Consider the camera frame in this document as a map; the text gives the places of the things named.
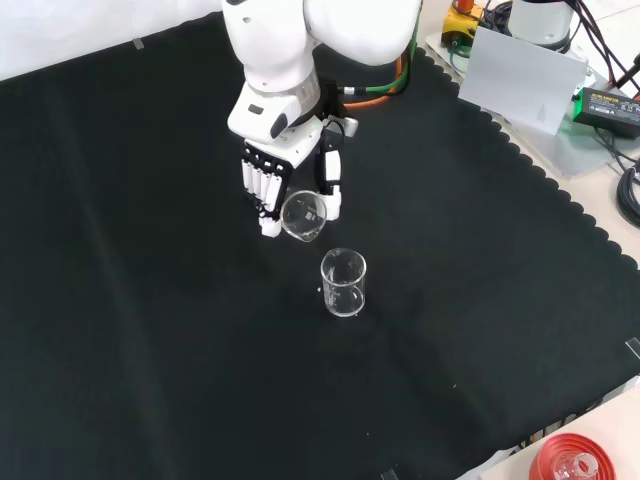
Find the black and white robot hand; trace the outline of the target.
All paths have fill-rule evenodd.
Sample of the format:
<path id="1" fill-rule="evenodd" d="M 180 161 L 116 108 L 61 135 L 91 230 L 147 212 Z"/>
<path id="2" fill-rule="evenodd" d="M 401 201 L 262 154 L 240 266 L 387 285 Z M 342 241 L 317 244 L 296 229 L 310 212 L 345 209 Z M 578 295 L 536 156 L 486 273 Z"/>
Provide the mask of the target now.
<path id="1" fill-rule="evenodd" d="M 340 150 L 353 137 L 359 123 L 351 117 L 331 115 L 285 129 L 272 143 L 244 142 L 241 157 L 245 195 L 258 214 L 261 233 L 274 238 L 282 231 L 282 213 L 294 172 L 308 161 L 314 162 L 316 190 L 325 218 L 340 216 L 342 162 Z"/>

